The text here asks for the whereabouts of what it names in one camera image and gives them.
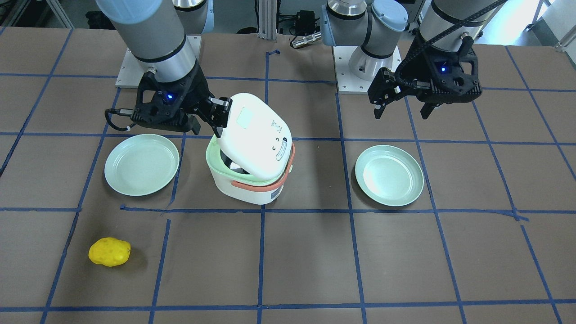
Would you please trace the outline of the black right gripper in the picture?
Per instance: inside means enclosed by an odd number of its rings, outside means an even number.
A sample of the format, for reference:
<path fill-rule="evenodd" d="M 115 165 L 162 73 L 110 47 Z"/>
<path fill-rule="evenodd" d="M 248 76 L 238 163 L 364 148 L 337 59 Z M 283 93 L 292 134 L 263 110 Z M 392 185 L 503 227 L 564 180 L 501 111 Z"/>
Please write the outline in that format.
<path fill-rule="evenodd" d="M 153 67 L 141 77 L 134 112 L 134 125 L 164 131 L 200 131 L 199 117 L 207 123 L 217 138 L 228 126 L 231 98 L 212 97 L 207 80 L 199 64 L 183 78 L 173 82 L 159 82 Z"/>

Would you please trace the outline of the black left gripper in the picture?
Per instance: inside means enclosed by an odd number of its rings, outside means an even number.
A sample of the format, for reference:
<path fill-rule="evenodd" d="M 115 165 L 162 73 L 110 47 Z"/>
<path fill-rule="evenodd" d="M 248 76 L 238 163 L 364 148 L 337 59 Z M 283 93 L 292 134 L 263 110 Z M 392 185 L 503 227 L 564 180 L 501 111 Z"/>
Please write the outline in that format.
<path fill-rule="evenodd" d="M 381 119 L 388 104 L 409 95 L 424 102 L 421 108 L 424 120 L 430 117 L 437 104 L 468 103 L 481 96 L 472 37 L 459 40 L 455 52 L 431 45 L 418 53 L 424 43 L 422 35 L 417 34 L 395 72 L 383 67 L 376 73 L 368 88 L 368 97 L 374 104 L 377 120 Z"/>

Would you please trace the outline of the green plate near left arm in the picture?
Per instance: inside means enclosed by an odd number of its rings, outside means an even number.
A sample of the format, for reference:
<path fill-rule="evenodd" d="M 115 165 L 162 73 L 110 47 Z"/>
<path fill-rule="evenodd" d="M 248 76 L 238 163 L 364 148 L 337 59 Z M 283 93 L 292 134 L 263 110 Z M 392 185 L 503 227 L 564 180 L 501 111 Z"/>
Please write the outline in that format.
<path fill-rule="evenodd" d="M 424 187 L 420 164 L 405 150 L 391 145 L 364 150 L 355 162 L 355 178 L 370 199 L 391 207 L 413 203 Z"/>

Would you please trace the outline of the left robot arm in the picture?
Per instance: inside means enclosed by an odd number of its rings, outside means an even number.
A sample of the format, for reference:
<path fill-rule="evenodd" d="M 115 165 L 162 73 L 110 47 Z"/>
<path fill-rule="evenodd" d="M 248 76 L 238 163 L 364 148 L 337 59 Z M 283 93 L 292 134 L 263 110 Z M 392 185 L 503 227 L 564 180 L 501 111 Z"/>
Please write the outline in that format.
<path fill-rule="evenodd" d="M 354 46 L 351 68 L 371 82 L 367 94 L 380 119 L 388 104 L 407 96 L 423 103 L 428 119 L 443 104 L 469 103 L 483 93 L 473 45 L 502 0 L 433 0 L 409 51 L 395 70 L 391 60 L 409 13 L 395 0 L 328 0 L 320 31 L 328 46 Z"/>

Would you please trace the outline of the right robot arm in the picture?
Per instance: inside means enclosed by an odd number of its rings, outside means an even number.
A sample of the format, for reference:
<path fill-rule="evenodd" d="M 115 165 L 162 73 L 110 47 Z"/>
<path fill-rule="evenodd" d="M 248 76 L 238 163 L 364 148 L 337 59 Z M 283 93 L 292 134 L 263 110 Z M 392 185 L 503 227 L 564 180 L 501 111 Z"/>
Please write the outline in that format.
<path fill-rule="evenodd" d="M 171 0 L 99 0 L 128 49 L 144 68 L 133 109 L 107 109 L 110 116 L 128 116 L 132 125 L 164 131 L 200 132 L 199 117 L 221 137 L 228 125 L 230 98 L 215 98 Z"/>

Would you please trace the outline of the green plate near right arm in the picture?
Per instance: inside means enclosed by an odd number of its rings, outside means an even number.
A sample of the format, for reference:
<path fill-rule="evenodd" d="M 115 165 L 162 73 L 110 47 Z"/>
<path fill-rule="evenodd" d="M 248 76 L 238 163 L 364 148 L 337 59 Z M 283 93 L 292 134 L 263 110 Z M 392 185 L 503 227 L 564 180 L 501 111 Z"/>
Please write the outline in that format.
<path fill-rule="evenodd" d="M 175 177 L 180 152 L 161 135 L 136 135 L 117 145 L 103 169 L 108 185 L 128 196 L 146 196 L 164 188 Z"/>

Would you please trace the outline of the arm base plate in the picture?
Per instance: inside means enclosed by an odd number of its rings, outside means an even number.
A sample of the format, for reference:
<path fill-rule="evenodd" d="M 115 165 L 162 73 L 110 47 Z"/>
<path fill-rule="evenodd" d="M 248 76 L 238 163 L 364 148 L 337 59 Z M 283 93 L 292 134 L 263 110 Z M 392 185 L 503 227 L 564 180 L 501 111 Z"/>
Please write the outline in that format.
<path fill-rule="evenodd" d="M 199 58 L 202 37 L 200 35 L 187 36 L 187 41 L 178 54 L 163 62 L 142 62 L 127 49 L 115 86 L 118 88 L 136 89 L 144 72 L 155 72 L 158 82 L 173 82 L 189 74 L 195 67 Z"/>
<path fill-rule="evenodd" d="M 401 63 L 400 55 L 398 47 L 390 57 L 384 59 L 368 56 L 359 46 L 333 47 L 338 92 L 365 95 L 380 68 L 395 71 Z"/>

